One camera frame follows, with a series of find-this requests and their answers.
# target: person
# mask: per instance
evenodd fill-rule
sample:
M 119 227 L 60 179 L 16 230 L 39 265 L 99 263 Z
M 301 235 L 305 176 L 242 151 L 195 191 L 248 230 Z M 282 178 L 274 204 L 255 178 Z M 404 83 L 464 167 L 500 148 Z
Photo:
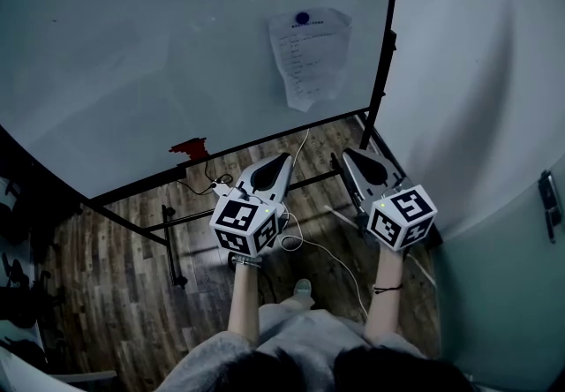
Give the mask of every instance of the person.
M 311 310 L 312 287 L 259 309 L 257 268 L 243 260 L 228 330 L 194 348 L 158 392 L 448 390 L 473 386 L 451 364 L 426 359 L 396 333 L 403 257 L 382 247 L 364 327 Z

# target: gray shirt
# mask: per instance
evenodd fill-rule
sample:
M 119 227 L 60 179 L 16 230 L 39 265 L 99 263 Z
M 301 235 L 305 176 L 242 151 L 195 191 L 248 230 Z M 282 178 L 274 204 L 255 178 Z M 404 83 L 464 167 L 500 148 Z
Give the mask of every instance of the gray shirt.
M 302 369 L 308 390 L 327 390 L 334 382 L 332 368 L 337 355 L 359 346 L 370 346 L 363 338 L 363 328 L 327 311 L 300 312 L 278 304 L 264 305 L 260 309 L 257 351 L 274 354 L 279 349 L 289 354 Z M 382 337 L 375 346 L 424 357 L 397 334 Z M 249 342 L 239 335 L 216 334 L 180 361 L 157 392 L 209 390 L 223 364 L 251 351 Z

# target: wooden floor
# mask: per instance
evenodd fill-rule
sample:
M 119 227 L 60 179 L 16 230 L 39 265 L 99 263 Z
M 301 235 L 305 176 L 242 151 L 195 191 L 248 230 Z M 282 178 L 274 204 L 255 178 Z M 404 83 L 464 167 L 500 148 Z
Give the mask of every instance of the wooden floor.
M 300 132 L 257 147 L 213 160 L 208 174 L 241 170 L 265 156 L 294 154 L 304 139 Z M 355 147 L 361 131 L 355 119 L 326 124 L 310 130 L 298 157 L 292 181 L 330 170 L 332 152 Z M 188 182 L 197 191 L 209 180 L 204 165 L 187 170 Z M 215 195 L 198 196 L 179 183 L 168 184 L 109 208 L 141 226 L 161 222 L 161 205 L 173 207 L 177 216 L 208 210 Z M 368 244 L 350 225 L 331 215 L 330 206 L 349 218 L 354 207 L 339 177 L 330 178 L 289 193 L 289 211 L 298 220 L 306 239 L 324 245 L 356 275 L 368 308 L 379 258 L 376 244 Z M 227 253 L 216 247 L 208 231 L 209 218 L 174 227 L 171 235 L 177 264 L 188 279 L 184 290 L 172 287 L 163 246 L 124 229 L 89 209 L 59 227 L 58 253 L 51 250 L 41 268 L 53 277 L 50 287 L 64 287 L 66 302 L 57 312 L 64 333 L 68 373 L 115 369 L 124 390 L 153 390 L 193 347 L 228 325 L 233 273 L 226 266 Z M 288 233 L 298 234 L 291 223 Z M 412 251 L 431 270 L 426 252 Z M 260 294 L 266 303 L 287 298 L 294 283 L 307 277 L 313 284 L 317 307 L 363 321 L 352 280 L 321 249 L 304 245 L 287 253 L 278 245 L 264 256 Z M 411 260 L 406 260 L 400 325 L 404 336 L 425 354 L 439 352 L 438 320 L 434 290 Z

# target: red object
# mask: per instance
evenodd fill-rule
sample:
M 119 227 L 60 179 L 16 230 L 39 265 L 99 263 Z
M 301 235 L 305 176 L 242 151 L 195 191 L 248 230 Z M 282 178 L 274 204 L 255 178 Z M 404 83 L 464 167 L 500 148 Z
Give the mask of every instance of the red object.
M 206 138 L 192 138 L 170 148 L 169 152 L 187 154 L 191 160 L 200 160 L 209 156 L 204 143 Z

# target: shoe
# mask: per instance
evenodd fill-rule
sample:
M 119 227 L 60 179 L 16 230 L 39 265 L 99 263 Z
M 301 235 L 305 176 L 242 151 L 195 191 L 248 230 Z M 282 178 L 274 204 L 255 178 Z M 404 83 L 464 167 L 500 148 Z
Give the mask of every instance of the shoe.
M 294 294 L 295 295 L 312 295 L 312 283 L 308 281 L 308 279 L 300 279 L 297 284 L 294 286 Z

